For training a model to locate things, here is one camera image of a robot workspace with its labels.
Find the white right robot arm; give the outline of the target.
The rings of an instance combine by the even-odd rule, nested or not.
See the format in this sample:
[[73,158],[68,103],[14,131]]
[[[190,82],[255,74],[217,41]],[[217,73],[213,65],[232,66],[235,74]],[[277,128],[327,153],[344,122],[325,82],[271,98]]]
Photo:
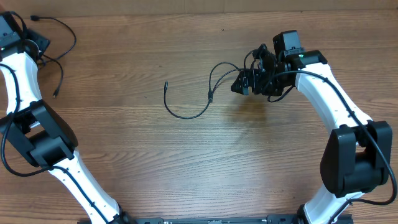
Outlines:
[[307,51],[296,30],[251,51],[231,85],[235,93],[264,95],[270,102],[283,99],[290,90],[301,92],[314,107],[329,134],[320,162],[322,185],[295,215],[269,217],[276,223],[351,223],[344,210],[364,202],[364,194],[397,180],[390,165],[392,129],[374,121],[359,109],[336,81],[327,59],[318,50]]

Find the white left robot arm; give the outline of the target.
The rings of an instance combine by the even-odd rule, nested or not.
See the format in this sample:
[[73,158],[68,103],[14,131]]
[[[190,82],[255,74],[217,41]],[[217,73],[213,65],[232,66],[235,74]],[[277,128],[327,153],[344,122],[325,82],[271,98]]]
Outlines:
[[1,73],[8,106],[1,118],[1,161],[13,175],[49,172],[88,214],[88,223],[130,223],[84,165],[71,127],[42,99],[37,74],[50,41],[13,11],[1,13]]

